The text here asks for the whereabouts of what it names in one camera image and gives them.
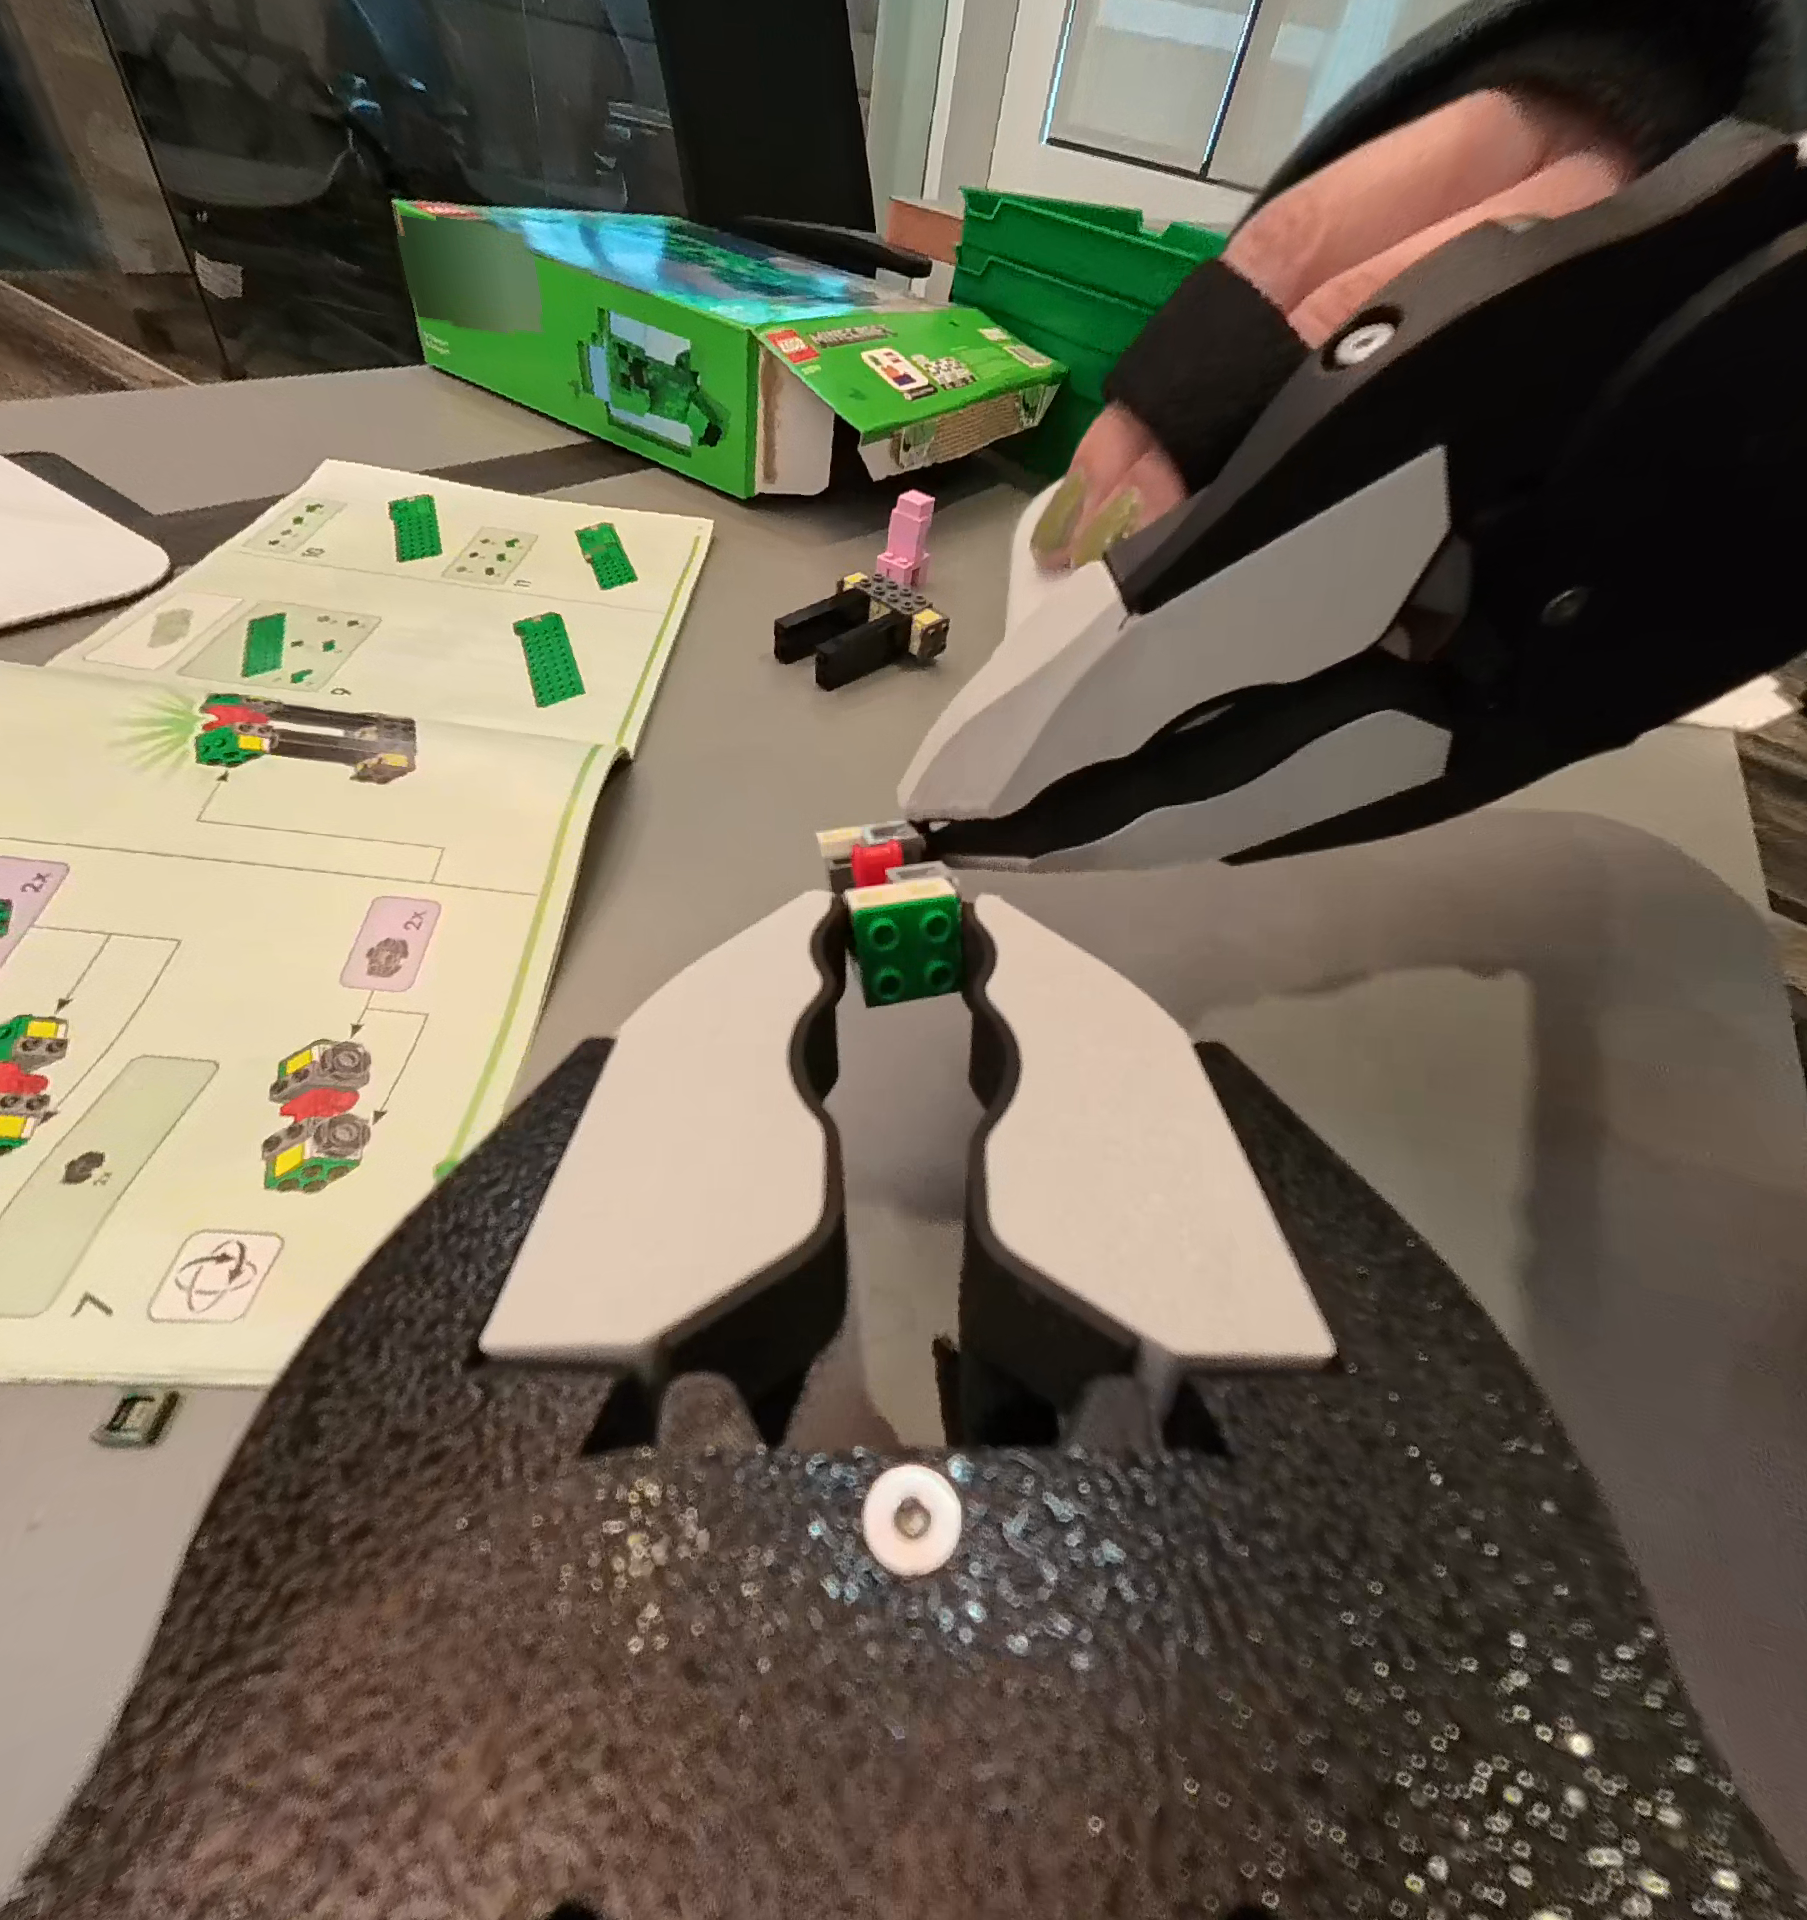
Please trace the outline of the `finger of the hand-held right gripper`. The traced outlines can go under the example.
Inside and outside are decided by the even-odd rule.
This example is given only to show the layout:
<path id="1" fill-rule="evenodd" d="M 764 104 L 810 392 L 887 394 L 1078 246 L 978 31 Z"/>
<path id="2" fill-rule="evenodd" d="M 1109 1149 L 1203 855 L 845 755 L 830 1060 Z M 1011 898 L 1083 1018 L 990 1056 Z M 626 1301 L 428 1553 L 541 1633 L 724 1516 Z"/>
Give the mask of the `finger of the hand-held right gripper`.
<path id="1" fill-rule="evenodd" d="M 939 860 L 1021 875 L 1203 867 L 1438 780 L 1451 731 L 1375 708 L 1302 740 L 1220 719 L 1068 774 L 990 821 L 939 824 Z"/>
<path id="2" fill-rule="evenodd" d="M 898 790 L 901 814 L 1005 819 L 1207 699 L 1357 658 L 1449 529 L 1449 453 L 1430 447 L 1156 610 L 1124 603 L 1109 559 L 1077 569 L 1007 618 L 930 724 Z"/>

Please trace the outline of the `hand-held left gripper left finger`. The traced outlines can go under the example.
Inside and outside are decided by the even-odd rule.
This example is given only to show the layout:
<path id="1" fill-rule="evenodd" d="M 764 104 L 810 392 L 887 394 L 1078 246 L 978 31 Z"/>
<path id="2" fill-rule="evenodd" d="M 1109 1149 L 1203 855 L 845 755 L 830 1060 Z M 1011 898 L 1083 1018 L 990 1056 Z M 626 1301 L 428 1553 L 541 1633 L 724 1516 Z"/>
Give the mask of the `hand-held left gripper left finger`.
<path id="1" fill-rule="evenodd" d="M 668 977 L 575 1115 L 532 1097 L 476 1171 L 511 1210 L 476 1334 L 489 1388 L 598 1388 L 654 1435 L 724 1388 L 752 1442 L 801 1437 L 848 1309 L 842 900 L 815 885 Z"/>

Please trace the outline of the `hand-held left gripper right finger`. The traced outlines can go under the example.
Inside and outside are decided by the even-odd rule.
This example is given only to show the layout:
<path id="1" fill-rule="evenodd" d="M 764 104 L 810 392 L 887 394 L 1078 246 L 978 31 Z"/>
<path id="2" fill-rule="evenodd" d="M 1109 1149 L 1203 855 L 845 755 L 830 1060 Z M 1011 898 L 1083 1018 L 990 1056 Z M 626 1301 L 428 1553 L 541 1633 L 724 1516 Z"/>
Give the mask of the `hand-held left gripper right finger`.
<path id="1" fill-rule="evenodd" d="M 1333 1331 L 1179 1021 L 1011 900 L 974 905 L 980 1013 L 1011 1040 L 991 1246 L 1120 1365 L 1326 1365 Z"/>

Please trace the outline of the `green red toy brick assembly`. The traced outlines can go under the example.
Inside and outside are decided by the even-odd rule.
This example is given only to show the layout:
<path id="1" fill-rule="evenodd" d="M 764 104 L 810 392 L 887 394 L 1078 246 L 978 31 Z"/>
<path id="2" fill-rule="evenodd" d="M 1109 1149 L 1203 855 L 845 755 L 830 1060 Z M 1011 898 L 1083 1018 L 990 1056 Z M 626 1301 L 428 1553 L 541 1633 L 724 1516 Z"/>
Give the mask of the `green red toy brick assembly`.
<path id="1" fill-rule="evenodd" d="M 965 895 L 924 828 L 821 828 L 816 850 L 848 912 L 848 951 L 867 1005 L 965 991 Z"/>

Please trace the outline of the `person's right forearm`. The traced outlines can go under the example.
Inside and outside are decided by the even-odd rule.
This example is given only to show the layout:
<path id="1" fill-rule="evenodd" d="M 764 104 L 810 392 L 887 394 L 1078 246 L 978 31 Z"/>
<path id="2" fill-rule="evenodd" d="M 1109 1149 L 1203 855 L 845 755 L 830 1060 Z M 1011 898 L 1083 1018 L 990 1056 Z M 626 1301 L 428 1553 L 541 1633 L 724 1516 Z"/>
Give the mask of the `person's right forearm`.
<path id="1" fill-rule="evenodd" d="M 1574 108 L 1655 166 L 1721 118 L 1797 124 L 1797 29 L 1780 2 L 1473 2 L 1348 89 L 1261 190 L 1481 89 Z"/>

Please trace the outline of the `grey desk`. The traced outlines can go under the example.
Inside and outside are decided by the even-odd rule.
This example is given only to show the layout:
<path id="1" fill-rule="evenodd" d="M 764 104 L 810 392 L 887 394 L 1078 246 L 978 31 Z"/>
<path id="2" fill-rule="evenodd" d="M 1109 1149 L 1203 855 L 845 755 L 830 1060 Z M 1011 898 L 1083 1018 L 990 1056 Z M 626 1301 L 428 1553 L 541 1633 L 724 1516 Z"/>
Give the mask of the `grey desk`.
<path id="1" fill-rule="evenodd" d="M 768 622 L 867 552 L 874 494 L 737 505 L 420 367 L 0 404 L 171 550 L 330 458 L 707 512 L 715 545 L 638 760 L 610 782 L 520 1100 L 883 819 L 1001 630 L 1025 494 L 934 478 L 938 675 L 822 695 Z M 1013 880 L 1036 919 L 1226 1044 L 1445 1258 L 1596 1469 L 1710 1737 L 1807 1881 L 1807 1100 L 1732 733 L 1675 728 L 1443 828 L 1294 867 Z M 840 1086 L 869 1397 L 926 1439 L 955 1307 L 965 1023 L 845 1017 Z M 260 1392 L 155 1449 L 105 1388 L 0 1386 L 0 1897 L 90 1768 Z"/>

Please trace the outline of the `person's right hand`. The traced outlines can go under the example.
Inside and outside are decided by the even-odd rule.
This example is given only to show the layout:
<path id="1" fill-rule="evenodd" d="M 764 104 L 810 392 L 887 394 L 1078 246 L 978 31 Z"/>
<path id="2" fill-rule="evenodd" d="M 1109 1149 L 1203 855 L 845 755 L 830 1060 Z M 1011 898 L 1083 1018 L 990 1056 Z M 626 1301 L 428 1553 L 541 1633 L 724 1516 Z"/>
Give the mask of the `person's right hand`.
<path id="1" fill-rule="evenodd" d="M 1275 388 L 1411 265 L 1473 226 L 1599 204 L 1633 173 L 1624 138 L 1590 108 L 1487 87 L 1281 190 L 1112 371 L 1036 521 L 1036 565 L 1083 567 L 1214 478 Z"/>

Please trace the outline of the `black toy brick assembly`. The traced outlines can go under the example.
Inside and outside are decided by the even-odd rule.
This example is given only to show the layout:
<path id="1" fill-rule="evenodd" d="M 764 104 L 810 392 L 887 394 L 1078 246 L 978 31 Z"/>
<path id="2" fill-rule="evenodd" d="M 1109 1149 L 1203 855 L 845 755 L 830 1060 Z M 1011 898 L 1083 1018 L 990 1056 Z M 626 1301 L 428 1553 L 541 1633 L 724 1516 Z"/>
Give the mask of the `black toy brick assembly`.
<path id="1" fill-rule="evenodd" d="M 812 659 L 815 683 L 835 691 L 891 664 L 930 664 L 947 636 L 947 616 L 916 588 L 849 573 L 828 597 L 774 621 L 772 655 L 780 664 Z"/>

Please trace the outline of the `green plastic crate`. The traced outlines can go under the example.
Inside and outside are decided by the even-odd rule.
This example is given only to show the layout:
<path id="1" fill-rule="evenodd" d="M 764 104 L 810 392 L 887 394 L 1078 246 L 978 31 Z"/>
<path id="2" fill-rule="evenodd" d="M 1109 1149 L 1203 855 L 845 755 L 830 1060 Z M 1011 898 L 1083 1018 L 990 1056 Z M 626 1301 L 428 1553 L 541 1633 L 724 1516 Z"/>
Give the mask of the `green plastic crate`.
<path id="1" fill-rule="evenodd" d="M 1106 402 L 1117 361 L 1190 273 L 1225 247 L 1222 228 L 1152 226 L 1134 206 L 966 187 L 953 302 L 1064 367 L 1044 420 L 1013 440 L 1011 455 L 1060 477 Z"/>

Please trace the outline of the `toy brick instruction booklet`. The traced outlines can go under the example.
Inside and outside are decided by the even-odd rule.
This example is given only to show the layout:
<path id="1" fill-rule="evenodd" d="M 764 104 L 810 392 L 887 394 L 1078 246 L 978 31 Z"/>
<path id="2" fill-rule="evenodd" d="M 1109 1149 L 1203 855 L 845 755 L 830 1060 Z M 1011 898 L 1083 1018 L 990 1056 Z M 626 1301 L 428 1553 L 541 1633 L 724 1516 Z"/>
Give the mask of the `toy brick instruction booklet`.
<path id="1" fill-rule="evenodd" d="M 327 459 L 0 659 L 0 1384 L 264 1384 L 484 1143 L 712 541 Z"/>

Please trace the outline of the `black office chair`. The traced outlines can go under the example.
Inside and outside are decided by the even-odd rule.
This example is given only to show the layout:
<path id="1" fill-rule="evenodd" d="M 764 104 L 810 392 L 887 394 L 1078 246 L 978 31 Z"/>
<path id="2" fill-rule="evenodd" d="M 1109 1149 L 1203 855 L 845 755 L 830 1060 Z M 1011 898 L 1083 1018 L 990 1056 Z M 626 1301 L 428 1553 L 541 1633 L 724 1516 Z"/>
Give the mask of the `black office chair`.
<path id="1" fill-rule="evenodd" d="M 685 214 L 858 277 L 934 263 L 876 234 L 844 2 L 651 2 Z"/>

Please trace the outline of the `green toy brick box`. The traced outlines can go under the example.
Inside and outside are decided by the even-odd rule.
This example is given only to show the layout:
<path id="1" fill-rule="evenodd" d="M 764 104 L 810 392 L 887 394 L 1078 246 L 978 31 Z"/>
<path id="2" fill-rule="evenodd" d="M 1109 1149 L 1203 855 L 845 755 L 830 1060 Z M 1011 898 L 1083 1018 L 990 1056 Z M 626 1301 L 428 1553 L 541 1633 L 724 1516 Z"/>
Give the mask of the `green toy brick box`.
<path id="1" fill-rule="evenodd" d="M 993 316 L 673 214 L 392 204 L 426 361 L 736 499 L 1038 429 L 1060 361 Z"/>

